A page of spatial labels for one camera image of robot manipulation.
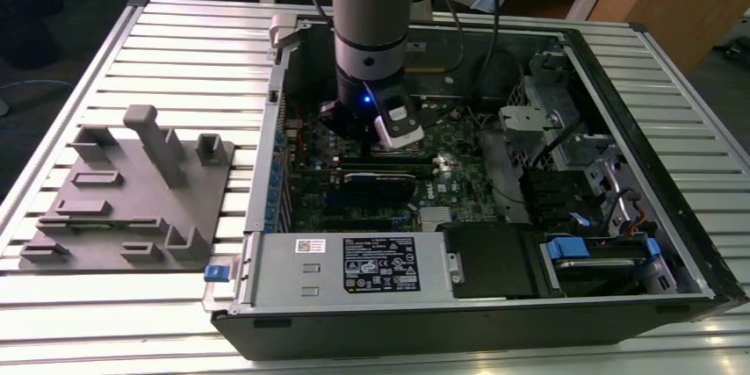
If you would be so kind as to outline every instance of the power supply label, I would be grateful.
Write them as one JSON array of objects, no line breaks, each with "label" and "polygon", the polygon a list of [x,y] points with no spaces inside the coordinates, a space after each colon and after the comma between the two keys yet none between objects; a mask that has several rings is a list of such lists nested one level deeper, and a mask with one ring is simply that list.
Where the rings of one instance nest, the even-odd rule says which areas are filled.
[{"label": "power supply label", "polygon": [[348,293],[417,292],[413,237],[345,238],[343,288]]}]

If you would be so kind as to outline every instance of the circuit board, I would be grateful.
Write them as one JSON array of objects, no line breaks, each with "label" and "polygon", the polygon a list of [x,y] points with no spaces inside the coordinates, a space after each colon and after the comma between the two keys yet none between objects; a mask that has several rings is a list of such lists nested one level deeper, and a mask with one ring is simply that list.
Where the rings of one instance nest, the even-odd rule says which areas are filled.
[{"label": "circuit board", "polygon": [[[297,118],[285,123],[293,232],[421,231],[423,207],[445,207],[452,221],[496,221],[479,125],[467,115],[428,128],[424,139],[405,149],[387,151],[379,144],[339,138],[312,113],[290,109]],[[413,176],[411,199],[393,206],[332,202],[341,177],[360,173]]]}]

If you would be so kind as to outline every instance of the motherboard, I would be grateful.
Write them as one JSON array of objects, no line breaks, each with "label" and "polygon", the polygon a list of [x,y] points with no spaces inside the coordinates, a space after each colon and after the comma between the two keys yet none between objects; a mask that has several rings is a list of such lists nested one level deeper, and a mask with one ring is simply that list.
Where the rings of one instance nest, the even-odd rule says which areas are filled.
[{"label": "motherboard", "polygon": [[496,221],[479,124],[465,113],[388,151],[337,137],[316,111],[288,109],[293,232],[432,231],[443,222]]}]

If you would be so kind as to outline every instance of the floor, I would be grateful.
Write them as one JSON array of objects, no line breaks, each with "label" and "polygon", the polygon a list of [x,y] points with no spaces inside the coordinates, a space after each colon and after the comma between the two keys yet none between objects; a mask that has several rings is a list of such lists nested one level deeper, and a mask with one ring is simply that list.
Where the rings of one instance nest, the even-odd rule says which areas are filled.
[{"label": "floor", "polygon": [[[128,0],[64,0],[65,11],[48,19],[62,51],[61,59],[34,71],[12,69],[0,61],[0,86],[29,79],[76,83]],[[304,4],[308,0],[281,0]],[[750,68],[712,53],[690,77],[716,115],[744,149],[750,149]],[[0,199],[5,197],[36,145],[68,97],[65,88],[24,86],[0,92],[10,111],[0,118]]]}]

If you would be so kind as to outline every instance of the aluminum extrusion table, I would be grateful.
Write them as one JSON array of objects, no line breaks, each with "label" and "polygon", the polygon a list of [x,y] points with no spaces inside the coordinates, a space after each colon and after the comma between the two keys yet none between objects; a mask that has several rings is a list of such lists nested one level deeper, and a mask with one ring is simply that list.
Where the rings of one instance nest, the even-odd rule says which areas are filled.
[{"label": "aluminum extrusion table", "polygon": [[[176,127],[180,139],[209,131],[237,145],[213,254],[238,253],[272,65],[268,26],[282,11],[310,14],[312,8],[188,0],[125,8],[0,208],[0,372],[743,373],[747,306],[612,346],[257,363],[238,356],[208,321],[201,274],[16,274],[37,216],[76,160],[65,146],[76,126],[114,125],[116,136],[134,137],[120,125],[129,104],[154,105],[158,124]],[[750,159],[649,35],[621,24],[528,18],[503,24],[580,30],[750,293]],[[232,289],[220,285],[213,300],[229,300]]]}]

